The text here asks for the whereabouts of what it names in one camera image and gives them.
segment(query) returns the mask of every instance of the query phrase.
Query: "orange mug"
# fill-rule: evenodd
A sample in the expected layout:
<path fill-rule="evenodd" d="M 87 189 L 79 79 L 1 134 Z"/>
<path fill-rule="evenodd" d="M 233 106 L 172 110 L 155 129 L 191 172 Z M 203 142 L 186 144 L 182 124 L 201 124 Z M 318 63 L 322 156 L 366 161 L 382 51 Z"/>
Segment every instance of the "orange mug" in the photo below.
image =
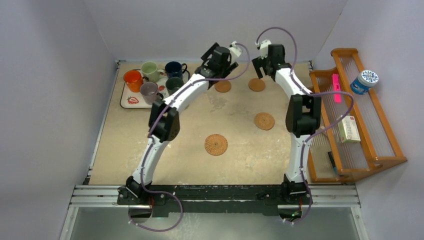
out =
<path fill-rule="evenodd" d="M 137 70 L 127 71 L 123 75 L 123 80 L 125 81 L 126 85 L 128 86 L 131 92 L 133 93 L 140 92 L 140 87 L 143 84 L 143 77 L 139 71 Z"/>

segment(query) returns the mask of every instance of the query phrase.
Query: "cork coaster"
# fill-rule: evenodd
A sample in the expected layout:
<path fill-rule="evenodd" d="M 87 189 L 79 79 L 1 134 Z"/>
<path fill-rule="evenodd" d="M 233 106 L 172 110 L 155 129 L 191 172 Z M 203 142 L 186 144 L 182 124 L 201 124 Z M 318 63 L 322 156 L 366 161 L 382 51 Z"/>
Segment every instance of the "cork coaster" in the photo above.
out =
<path fill-rule="evenodd" d="M 276 121 L 274 120 L 273 116 L 266 112 L 258 113 L 254 117 L 254 124 L 256 125 L 256 127 L 262 130 L 272 129 L 275 123 Z"/>
<path fill-rule="evenodd" d="M 219 156 L 226 152 L 228 148 L 227 139 L 220 134 L 212 134 L 204 141 L 204 149 L 213 156 Z"/>
<path fill-rule="evenodd" d="M 265 82 L 264 82 L 264 80 L 259 79 L 259 78 L 252 78 L 249 81 L 248 86 L 252 91 L 260 92 L 260 91 L 263 91 L 265 89 Z"/>
<path fill-rule="evenodd" d="M 214 84 L 216 91 L 220 92 L 220 93 L 226 93 L 231 89 L 231 83 L 230 81 L 224 80 L 224 81 L 219 81 L 217 83 Z"/>

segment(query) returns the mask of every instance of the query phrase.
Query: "pink object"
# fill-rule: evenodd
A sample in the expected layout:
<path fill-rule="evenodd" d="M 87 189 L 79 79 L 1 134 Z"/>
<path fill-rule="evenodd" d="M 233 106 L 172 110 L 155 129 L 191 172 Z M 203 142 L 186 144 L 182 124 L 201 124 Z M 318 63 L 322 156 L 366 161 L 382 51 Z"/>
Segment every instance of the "pink object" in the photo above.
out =
<path fill-rule="evenodd" d="M 332 75 L 332 88 L 334 89 L 335 92 L 341 91 L 338 74 Z M 342 103 L 342 95 L 341 94 L 334 94 L 334 102 L 336 102 L 337 104 Z"/>

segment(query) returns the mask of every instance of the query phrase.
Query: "wooden shelf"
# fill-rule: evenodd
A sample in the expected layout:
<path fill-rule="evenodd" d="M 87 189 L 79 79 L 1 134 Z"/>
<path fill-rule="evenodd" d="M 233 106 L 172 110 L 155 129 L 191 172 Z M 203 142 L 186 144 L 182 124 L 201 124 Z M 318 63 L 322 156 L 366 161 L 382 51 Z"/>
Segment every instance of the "wooden shelf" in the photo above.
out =
<path fill-rule="evenodd" d="M 364 70 L 358 50 L 337 48 L 331 55 L 336 64 L 335 68 L 310 73 L 313 91 L 315 93 L 332 91 L 332 75 L 339 74 L 342 91 L 354 96 L 355 101 L 350 115 L 356 119 L 361 142 L 341 143 L 337 127 L 329 129 L 325 137 L 314 138 L 308 159 L 312 182 L 356 182 L 406 162 L 407 159 L 399 147 L 374 89 L 364 95 L 357 95 L 350 88 L 350 83 Z M 347 96 L 338 104 L 335 104 L 332 95 L 323 96 L 321 105 L 323 125 L 327 127 L 335 122 L 347 111 L 350 104 L 351 99 Z M 330 164 L 327 155 L 329 150 L 333 153 L 337 174 Z"/>

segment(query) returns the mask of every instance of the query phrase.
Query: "blue jar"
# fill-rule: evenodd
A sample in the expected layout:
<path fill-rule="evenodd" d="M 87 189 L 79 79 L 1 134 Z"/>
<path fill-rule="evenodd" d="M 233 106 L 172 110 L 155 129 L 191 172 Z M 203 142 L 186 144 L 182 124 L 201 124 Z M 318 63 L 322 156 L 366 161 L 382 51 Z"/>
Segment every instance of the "blue jar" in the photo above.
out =
<path fill-rule="evenodd" d="M 379 76 L 371 70 L 363 70 L 350 84 L 352 91 L 359 95 L 368 93 L 370 88 L 374 87 L 379 81 Z"/>

